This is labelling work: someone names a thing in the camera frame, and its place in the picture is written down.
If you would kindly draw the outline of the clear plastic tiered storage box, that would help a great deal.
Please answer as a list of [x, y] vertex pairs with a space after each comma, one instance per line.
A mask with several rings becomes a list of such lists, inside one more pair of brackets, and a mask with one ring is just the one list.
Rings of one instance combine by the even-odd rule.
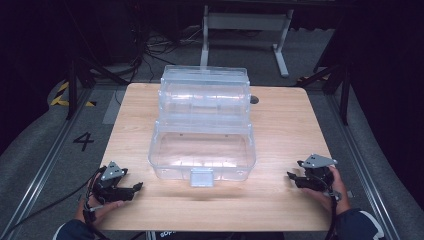
[[157, 177], [193, 187], [244, 181], [256, 165], [247, 70], [167, 66], [148, 161]]

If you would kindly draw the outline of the person's right hand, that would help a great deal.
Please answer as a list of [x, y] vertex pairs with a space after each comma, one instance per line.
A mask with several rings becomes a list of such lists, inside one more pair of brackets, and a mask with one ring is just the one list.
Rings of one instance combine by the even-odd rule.
[[332, 184], [333, 196], [326, 196], [322, 192], [308, 188], [302, 188], [301, 191], [319, 202], [330, 213], [340, 215], [345, 211], [350, 210], [351, 205], [347, 196], [346, 187], [342, 181], [339, 171], [333, 166], [330, 166], [329, 170], [334, 176], [334, 182]]

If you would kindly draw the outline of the white metal stand frame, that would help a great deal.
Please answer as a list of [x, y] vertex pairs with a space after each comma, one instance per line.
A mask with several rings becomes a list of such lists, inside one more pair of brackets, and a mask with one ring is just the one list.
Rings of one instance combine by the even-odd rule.
[[207, 66], [209, 59], [209, 31], [216, 30], [255, 30], [279, 31], [280, 38], [272, 45], [272, 50], [283, 78], [289, 76], [288, 68], [282, 49], [290, 28], [294, 11], [288, 10], [284, 14], [254, 14], [254, 13], [220, 13], [211, 12], [208, 5], [204, 7], [202, 33], [203, 44], [200, 65]]

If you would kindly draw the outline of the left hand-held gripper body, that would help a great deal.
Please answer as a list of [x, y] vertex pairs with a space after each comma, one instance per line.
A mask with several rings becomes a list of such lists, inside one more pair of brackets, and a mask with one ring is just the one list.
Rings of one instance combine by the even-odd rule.
[[118, 183], [124, 177], [121, 168], [111, 161], [101, 168], [100, 176], [95, 180], [92, 193], [102, 204], [115, 201], [131, 201], [132, 188], [120, 188]]

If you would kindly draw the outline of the metal floor rail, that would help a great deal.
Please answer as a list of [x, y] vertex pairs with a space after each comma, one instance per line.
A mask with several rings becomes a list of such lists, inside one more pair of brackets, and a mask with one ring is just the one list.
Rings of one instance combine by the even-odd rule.
[[69, 119], [65, 120], [62, 124], [58, 135], [56, 136], [52, 146], [50, 147], [46, 157], [44, 158], [41, 166], [38, 168], [35, 177], [30, 182], [25, 195], [20, 201], [17, 209], [12, 215], [9, 223], [6, 225], [4, 231], [0, 235], [0, 240], [10, 240], [13, 237], [13, 232], [18, 228], [20, 224], [24, 223], [24, 220], [29, 217], [29, 214], [37, 201], [39, 194], [41, 193], [48, 177], [54, 165], [57, 162], [58, 154], [60, 153], [64, 141], [69, 135], [76, 119], [80, 115], [82, 108], [85, 106], [86, 101], [89, 99], [92, 93], [92, 89], [82, 89], [77, 103], [75, 104], [74, 115]]
[[358, 175], [359, 181], [364, 188], [365, 195], [373, 209], [373, 212], [381, 224], [387, 240], [398, 240], [399, 234], [394, 226], [394, 223], [387, 211], [384, 201], [381, 197], [379, 190], [366, 166], [366, 162], [359, 147], [350, 131], [349, 127], [344, 124], [340, 115], [339, 107], [336, 98], [333, 95], [326, 95], [325, 99], [331, 109], [332, 115], [335, 117], [337, 126], [346, 142], [349, 152], [353, 158], [353, 166]]

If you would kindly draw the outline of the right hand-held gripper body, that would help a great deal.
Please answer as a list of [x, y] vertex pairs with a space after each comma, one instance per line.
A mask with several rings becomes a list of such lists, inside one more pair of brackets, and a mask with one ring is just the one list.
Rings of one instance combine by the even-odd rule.
[[335, 165], [337, 161], [332, 158], [311, 154], [304, 160], [304, 177], [299, 183], [295, 183], [298, 188], [308, 188], [314, 191], [326, 191], [334, 182], [334, 176], [329, 170], [330, 165]]

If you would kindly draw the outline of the person's left hand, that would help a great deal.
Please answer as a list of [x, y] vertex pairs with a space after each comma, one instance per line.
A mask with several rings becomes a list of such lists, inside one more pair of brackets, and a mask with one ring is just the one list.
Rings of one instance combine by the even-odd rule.
[[83, 210], [85, 204], [88, 204], [90, 207], [94, 207], [94, 216], [95, 220], [91, 222], [93, 226], [98, 226], [109, 213], [113, 212], [114, 210], [122, 207], [125, 205], [124, 201], [115, 201], [115, 202], [107, 202], [105, 204], [99, 203], [95, 197], [93, 196], [83, 196], [78, 204], [76, 213], [74, 218], [85, 223], [85, 217], [83, 215]]

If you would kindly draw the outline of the yellow black floor tape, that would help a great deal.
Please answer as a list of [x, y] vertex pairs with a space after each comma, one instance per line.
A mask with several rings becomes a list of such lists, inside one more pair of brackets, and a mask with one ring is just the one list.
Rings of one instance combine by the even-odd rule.
[[69, 87], [69, 82], [68, 81], [64, 81], [61, 84], [61, 86], [59, 87], [56, 95], [54, 96], [53, 100], [50, 103], [51, 106], [55, 106], [55, 105], [68, 106], [69, 105], [69, 101], [68, 100], [65, 100], [63, 98], [64, 93], [68, 89], [68, 87]]

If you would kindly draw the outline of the person's dark torso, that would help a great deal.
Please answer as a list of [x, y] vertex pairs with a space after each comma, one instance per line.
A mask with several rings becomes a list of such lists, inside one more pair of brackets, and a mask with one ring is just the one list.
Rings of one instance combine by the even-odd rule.
[[148, 240], [285, 240], [283, 232], [155, 232]]

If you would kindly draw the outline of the black tripod stand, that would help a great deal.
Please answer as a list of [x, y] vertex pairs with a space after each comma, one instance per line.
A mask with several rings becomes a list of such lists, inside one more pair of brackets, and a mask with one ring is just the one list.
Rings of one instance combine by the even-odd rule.
[[95, 85], [94, 77], [90, 72], [91, 69], [94, 69], [106, 78], [111, 79], [118, 85], [126, 86], [129, 84], [128, 81], [125, 81], [118, 75], [110, 72], [94, 61], [81, 57], [79, 54], [71, 53], [68, 59], [69, 66], [67, 72], [67, 81], [69, 89], [69, 105], [67, 120], [70, 120], [78, 109], [77, 81], [80, 81], [84, 88], [92, 88]]
[[309, 77], [301, 77], [295, 84], [295, 87], [306, 87], [325, 76], [328, 77], [326, 83], [322, 87], [322, 91], [326, 95], [333, 95], [338, 88], [341, 88], [340, 104], [339, 104], [339, 116], [344, 125], [348, 124], [347, 110], [348, 100], [350, 92], [351, 77], [349, 68], [346, 64], [338, 64], [330, 67], [326, 67], [321, 71], [313, 74]]

